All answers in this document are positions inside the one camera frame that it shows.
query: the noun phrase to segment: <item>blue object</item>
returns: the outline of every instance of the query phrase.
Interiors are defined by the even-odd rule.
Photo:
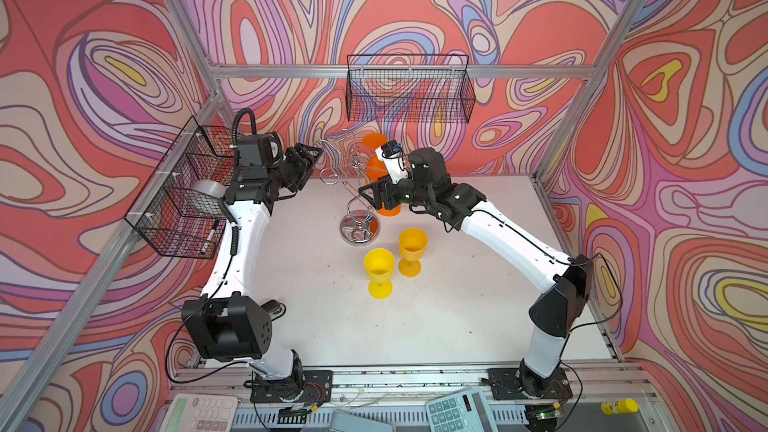
[[[498,432],[493,412],[479,387],[430,400],[426,408],[434,432]]]

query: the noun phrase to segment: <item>black wire basket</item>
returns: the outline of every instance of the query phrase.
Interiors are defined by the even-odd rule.
[[[184,133],[178,135],[174,144]],[[194,187],[202,179],[225,187],[232,182],[231,143],[229,129],[197,125],[181,158],[149,205],[140,212],[139,219],[131,221],[126,217],[159,255],[214,258],[224,234],[226,217],[219,209],[217,197]]]
[[[363,53],[346,62],[348,120],[469,122],[475,89],[466,54]]]

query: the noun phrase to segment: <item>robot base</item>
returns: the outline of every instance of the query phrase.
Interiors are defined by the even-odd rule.
[[[518,370],[516,368],[488,369],[488,385],[491,386],[495,400],[525,400],[530,398],[522,392],[517,373]],[[544,392],[541,398],[555,399],[562,402],[573,398],[573,396],[571,386],[565,377],[565,370],[562,368],[555,369],[552,373],[552,387]]]
[[[298,398],[305,404],[327,402],[331,400],[332,378],[331,370],[303,370],[301,359],[294,352],[291,376],[281,380],[258,380],[251,385],[250,401],[254,404],[283,404]],[[322,393],[311,383],[319,385]]]

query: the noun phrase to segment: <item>wall-mounted basket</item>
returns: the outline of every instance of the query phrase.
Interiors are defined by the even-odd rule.
[[[346,62],[348,120],[469,122],[475,89],[466,54],[363,53]]]
[[[232,139],[225,127],[200,126],[194,122],[183,130],[189,129],[194,130],[192,137],[158,193],[144,210],[132,211],[125,219],[160,255],[213,258],[226,218],[216,198],[194,190],[193,186],[204,178],[224,186],[232,182]],[[180,133],[174,145],[183,134],[189,133]]]

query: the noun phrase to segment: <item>black mounting plate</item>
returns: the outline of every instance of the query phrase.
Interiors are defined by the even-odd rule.
[[[324,391],[325,397],[321,398],[322,401],[327,402],[331,400],[331,388],[333,387],[333,371],[332,370],[304,370],[304,381],[313,382],[318,384]],[[256,382],[253,388],[250,390],[250,401],[254,404],[290,404],[283,402],[280,398],[281,395],[286,396],[289,392],[293,392],[295,388],[287,385],[283,388],[279,384],[268,384]],[[300,402],[312,404],[318,399],[320,392],[318,389],[308,383],[304,383],[303,394],[299,399]]]
[[[491,381],[491,391],[495,400],[520,400],[529,399],[518,391],[517,368],[488,369],[488,379]],[[565,377],[565,370],[558,367],[552,375],[552,388],[546,392],[542,399],[555,399],[565,401],[573,398],[571,385]]]

